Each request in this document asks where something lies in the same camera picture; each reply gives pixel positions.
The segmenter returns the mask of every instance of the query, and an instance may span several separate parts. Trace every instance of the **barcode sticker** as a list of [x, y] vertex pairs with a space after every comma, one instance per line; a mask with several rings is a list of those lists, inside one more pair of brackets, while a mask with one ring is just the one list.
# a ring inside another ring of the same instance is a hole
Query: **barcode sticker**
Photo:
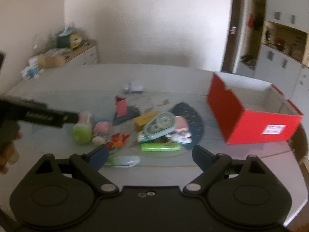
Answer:
[[286, 125], [267, 125], [262, 134], [280, 134]]

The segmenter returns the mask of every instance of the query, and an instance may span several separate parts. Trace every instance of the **wooden floor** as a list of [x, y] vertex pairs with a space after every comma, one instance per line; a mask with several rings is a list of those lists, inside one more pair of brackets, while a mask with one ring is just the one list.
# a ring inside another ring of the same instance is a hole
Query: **wooden floor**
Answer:
[[[307, 189], [309, 189], [309, 172], [307, 171], [304, 164], [300, 166]], [[309, 232], [309, 203], [300, 211], [295, 219], [289, 224], [288, 229], [291, 232]]]

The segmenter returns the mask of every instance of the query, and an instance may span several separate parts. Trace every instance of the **open cardboard box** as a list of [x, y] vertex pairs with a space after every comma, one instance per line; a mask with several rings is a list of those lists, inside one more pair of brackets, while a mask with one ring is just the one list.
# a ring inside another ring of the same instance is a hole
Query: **open cardboard box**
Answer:
[[228, 144], [289, 140], [302, 113], [273, 84], [215, 72], [207, 97]]

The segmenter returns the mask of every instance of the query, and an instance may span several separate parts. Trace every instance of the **dark brown door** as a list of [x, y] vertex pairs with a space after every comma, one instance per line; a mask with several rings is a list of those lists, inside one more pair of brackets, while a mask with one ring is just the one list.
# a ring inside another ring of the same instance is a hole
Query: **dark brown door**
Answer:
[[243, 10], [243, 7], [244, 7], [243, 0], [232, 1], [229, 35], [222, 65], [222, 71], [225, 72], [233, 71], [239, 43], [239, 35], [240, 35], [239, 26], [240, 26], [241, 11]]

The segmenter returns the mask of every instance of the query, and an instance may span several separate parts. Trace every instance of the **green battery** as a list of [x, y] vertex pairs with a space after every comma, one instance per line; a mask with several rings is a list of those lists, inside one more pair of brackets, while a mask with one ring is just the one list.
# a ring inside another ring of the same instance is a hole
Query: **green battery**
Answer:
[[141, 150], [142, 151], [153, 151], [153, 152], [161, 152], [161, 151], [179, 151], [181, 149], [181, 143], [176, 142], [167, 142], [167, 143], [142, 143]]

